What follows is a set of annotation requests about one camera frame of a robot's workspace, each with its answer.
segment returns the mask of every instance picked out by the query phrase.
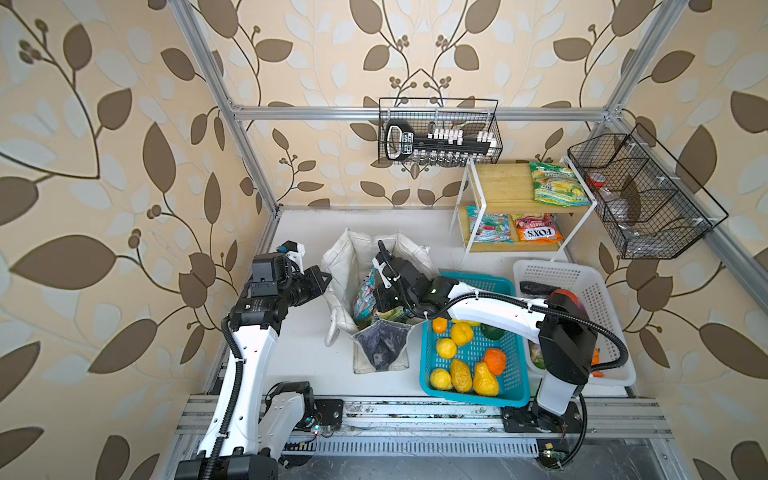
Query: wooden shelf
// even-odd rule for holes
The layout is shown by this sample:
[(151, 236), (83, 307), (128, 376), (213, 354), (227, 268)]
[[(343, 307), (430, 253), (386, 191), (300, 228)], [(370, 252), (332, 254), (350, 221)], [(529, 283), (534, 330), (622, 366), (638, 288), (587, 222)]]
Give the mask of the wooden shelf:
[[(472, 229), (469, 225), (469, 213), (467, 213), (467, 207), (463, 205), (458, 206), (458, 219), (462, 227), (462, 237), (464, 239), (464, 245), (469, 243), (469, 236), (472, 234)], [(560, 248), (558, 243), (473, 243), (472, 251), (476, 253), (488, 253), (488, 252), (556, 252)]]
[(533, 180), (528, 164), (477, 165), (477, 171), (485, 202), (488, 205), (486, 214), (567, 214), (584, 213), (589, 208), (589, 206), (556, 207), (533, 200)]

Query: hanging wire basket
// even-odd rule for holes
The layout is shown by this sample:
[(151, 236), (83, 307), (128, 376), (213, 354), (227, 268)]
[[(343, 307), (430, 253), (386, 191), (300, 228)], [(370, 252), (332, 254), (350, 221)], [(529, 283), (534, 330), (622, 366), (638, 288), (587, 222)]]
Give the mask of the hanging wire basket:
[(380, 98), (379, 165), (495, 164), (503, 149), (497, 106), (474, 98)]
[(673, 259), (728, 218), (697, 176), (642, 124), (629, 134), (576, 144), (568, 156), (598, 200), (596, 211), (623, 259)]

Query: white table surface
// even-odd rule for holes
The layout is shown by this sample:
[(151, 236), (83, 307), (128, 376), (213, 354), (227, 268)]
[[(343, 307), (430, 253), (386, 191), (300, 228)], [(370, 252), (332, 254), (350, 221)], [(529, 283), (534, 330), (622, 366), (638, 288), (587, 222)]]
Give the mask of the white table surface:
[[(273, 249), (287, 240), (306, 247), (304, 265), (320, 263), (323, 254), (345, 228), (370, 235), (402, 231), (420, 245), (430, 246), (430, 257), (440, 270), (454, 270), (463, 254), (458, 229), (448, 235), (452, 210), (287, 210), (280, 218)], [(536, 253), (470, 253), (465, 272), (512, 277), (512, 265), (524, 258), (548, 258)], [(321, 297), (292, 308), (283, 321), (280, 339), (270, 361), (264, 386), (278, 382), (309, 380), (316, 395), (328, 396), (423, 396), (419, 385), (422, 327), (408, 339), (410, 368), (397, 372), (356, 375), (353, 372), (353, 341), (344, 332), (326, 347), (329, 309)], [(538, 388), (531, 377), (531, 391)], [(585, 396), (625, 397), (623, 387), (586, 386)]]

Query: floral wallpaper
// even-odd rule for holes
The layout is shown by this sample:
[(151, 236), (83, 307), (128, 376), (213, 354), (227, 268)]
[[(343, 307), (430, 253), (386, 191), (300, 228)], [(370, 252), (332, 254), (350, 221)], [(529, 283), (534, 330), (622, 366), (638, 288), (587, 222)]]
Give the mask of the floral wallpaper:
[[(720, 228), (768, 266), (768, 5), (691, 0), (626, 109), (730, 213)], [(599, 221), (571, 244), (604, 272), (637, 367), (703, 480), (768, 477), (768, 316), (704, 242), (675, 260), (619, 260)]]
[(192, 0), (235, 103), (364, 97), (600, 107), (653, 0)]
[(266, 212), (175, 25), (0, 0), (3, 478), (150, 478), (215, 361)]
[[(253, 121), (246, 128), (278, 203), (294, 207), (450, 207), (462, 168), (379, 162), (377, 126)], [(584, 122), (501, 122), (500, 161), (559, 161)]]

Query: blue plastic basket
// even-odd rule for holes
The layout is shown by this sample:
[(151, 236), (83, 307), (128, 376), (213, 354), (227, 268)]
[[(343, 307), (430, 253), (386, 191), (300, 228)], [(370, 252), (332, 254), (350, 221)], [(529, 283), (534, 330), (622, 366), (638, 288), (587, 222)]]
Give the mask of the blue plastic basket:
[[(443, 276), (455, 278), (468, 283), (476, 288), (489, 292), (514, 295), (515, 287), (505, 278), (489, 275), (476, 275), (474, 273), (441, 272)], [(419, 381), (422, 390), (429, 396), (441, 397), (456, 402), (475, 403), (497, 407), (522, 407), (531, 400), (531, 390), (528, 386), (528, 369), (525, 363), (525, 348), (523, 337), (507, 332), (500, 340), (489, 340), (480, 331), (480, 327), (473, 327), (475, 339), (468, 345), (459, 347), (457, 359), (466, 363), (475, 375), (475, 365), (482, 361), (485, 351), (489, 348), (500, 349), (507, 355), (507, 368), (501, 376), (497, 377), (499, 392), (495, 397), (484, 397), (470, 393), (458, 393), (456, 391), (443, 392), (435, 390), (429, 385), (429, 375), (434, 369), (446, 369), (450, 371), (451, 361), (437, 354), (435, 344), (438, 339), (450, 338), (451, 323), (445, 333), (437, 334), (432, 331), (432, 322), (424, 322), (424, 335), (422, 337), (422, 371)]]

